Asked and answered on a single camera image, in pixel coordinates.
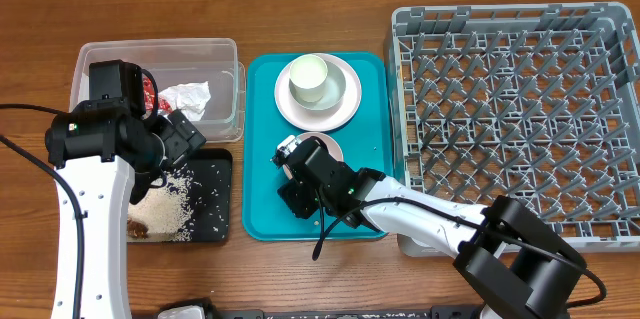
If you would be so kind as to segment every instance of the clear plastic container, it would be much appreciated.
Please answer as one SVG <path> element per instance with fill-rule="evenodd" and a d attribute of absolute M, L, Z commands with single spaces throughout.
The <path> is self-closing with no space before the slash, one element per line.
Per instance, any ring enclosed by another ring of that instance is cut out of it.
<path fill-rule="evenodd" d="M 89 65 L 121 59 L 149 70 L 162 91 L 170 86 L 209 82 L 211 99 L 194 125 L 207 142 L 231 142 L 242 137 L 245 71 L 231 39 L 151 39 L 85 44 L 80 50 L 71 85 L 69 110 L 88 99 Z"/>

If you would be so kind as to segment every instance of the wooden surface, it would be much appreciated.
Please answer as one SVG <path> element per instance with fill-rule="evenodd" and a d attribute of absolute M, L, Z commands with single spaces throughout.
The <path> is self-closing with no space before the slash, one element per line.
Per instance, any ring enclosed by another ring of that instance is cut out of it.
<path fill-rule="evenodd" d="M 640 17 L 640 0 L 0 0 L 0 102 L 68 108 L 71 78 L 87 42 L 229 37 L 248 65 L 274 52 L 367 50 L 382 55 L 392 11 L 410 5 L 621 1 Z M 3 112 L 0 132 L 46 158 L 51 117 Z M 129 248 L 135 312 L 210 296 L 222 309 L 266 311 L 425 308 L 478 303 L 449 258 L 404 256 L 396 238 L 325 244 L 262 243 L 241 222 L 242 142 L 234 156 L 229 241 Z M 0 147 L 0 318 L 47 318 L 55 289 L 58 209 L 53 181 Z M 608 299 L 574 318 L 638 318 L 639 254 L 589 254 Z M 573 298 L 595 293 L 583 280 Z"/>

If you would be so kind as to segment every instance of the crumpled tissue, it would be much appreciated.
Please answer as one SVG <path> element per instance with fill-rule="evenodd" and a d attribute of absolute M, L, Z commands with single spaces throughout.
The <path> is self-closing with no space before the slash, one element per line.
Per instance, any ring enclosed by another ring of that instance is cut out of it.
<path fill-rule="evenodd" d="M 209 82 L 178 84 L 160 92 L 171 109 L 180 109 L 190 121 L 199 121 L 211 99 Z"/>

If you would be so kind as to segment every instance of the gray rack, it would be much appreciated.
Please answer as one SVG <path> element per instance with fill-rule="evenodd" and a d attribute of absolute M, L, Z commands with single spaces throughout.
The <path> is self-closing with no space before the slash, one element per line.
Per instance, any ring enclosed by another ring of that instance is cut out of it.
<path fill-rule="evenodd" d="M 638 47 L 619 3 L 397 9 L 397 177 L 462 203 L 517 198 L 583 252 L 640 250 Z"/>

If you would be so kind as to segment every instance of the blue tray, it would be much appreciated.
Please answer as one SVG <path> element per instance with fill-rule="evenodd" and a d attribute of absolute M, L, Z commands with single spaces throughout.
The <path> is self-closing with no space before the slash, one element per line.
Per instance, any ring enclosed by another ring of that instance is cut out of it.
<path fill-rule="evenodd" d="M 347 124 L 328 132 L 353 169 L 368 167 L 393 175 L 391 119 L 382 61 L 366 52 L 332 53 L 343 59 L 358 74 L 362 84 L 362 101 Z M 289 135 L 302 130 L 289 124 L 276 107 L 274 89 L 284 67 L 301 54 L 269 54 L 258 57 L 249 67 L 247 109 L 244 138 L 244 177 L 242 181 L 242 223 L 254 238 L 264 241 L 317 240 L 319 211 L 309 219 L 298 219 L 278 196 L 277 190 L 287 182 L 282 169 L 270 161 L 276 147 Z M 334 218 L 325 216 L 326 223 Z M 330 239 L 380 238 L 364 226 L 357 229 L 340 223 Z"/>

